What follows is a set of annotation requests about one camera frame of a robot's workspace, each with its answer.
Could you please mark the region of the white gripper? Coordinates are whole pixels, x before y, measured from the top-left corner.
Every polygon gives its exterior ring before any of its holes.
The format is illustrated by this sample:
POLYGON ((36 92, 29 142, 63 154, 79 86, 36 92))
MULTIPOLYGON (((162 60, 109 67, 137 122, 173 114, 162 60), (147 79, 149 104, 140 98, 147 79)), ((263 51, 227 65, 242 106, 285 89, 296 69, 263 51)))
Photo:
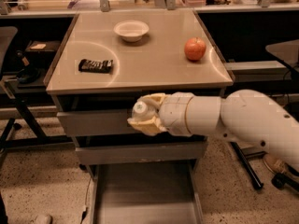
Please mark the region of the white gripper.
POLYGON ((168 131, 174 136, 190 137, 186 124, 186 111, 194 95, 190 92, 176 92, 171 95, 153 93, 141 96, 137 102, 146 108, 159 110, 159 118, 129 118, 128 123, 137 131, 148 136, 155 136, 168 131))

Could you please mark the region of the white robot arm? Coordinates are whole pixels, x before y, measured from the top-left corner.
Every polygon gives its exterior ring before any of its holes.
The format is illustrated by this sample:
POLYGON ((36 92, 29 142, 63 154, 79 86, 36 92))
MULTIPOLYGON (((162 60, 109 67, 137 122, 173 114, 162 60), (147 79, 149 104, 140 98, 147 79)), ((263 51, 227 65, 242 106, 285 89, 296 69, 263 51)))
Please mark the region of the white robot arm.
POLYGON ((145 135, 213 136, 248 142, 299 168, 299 123, 281 105, 253 90, 225 98, 191 92, 154 93, 140 97, 128 123, 145 135))

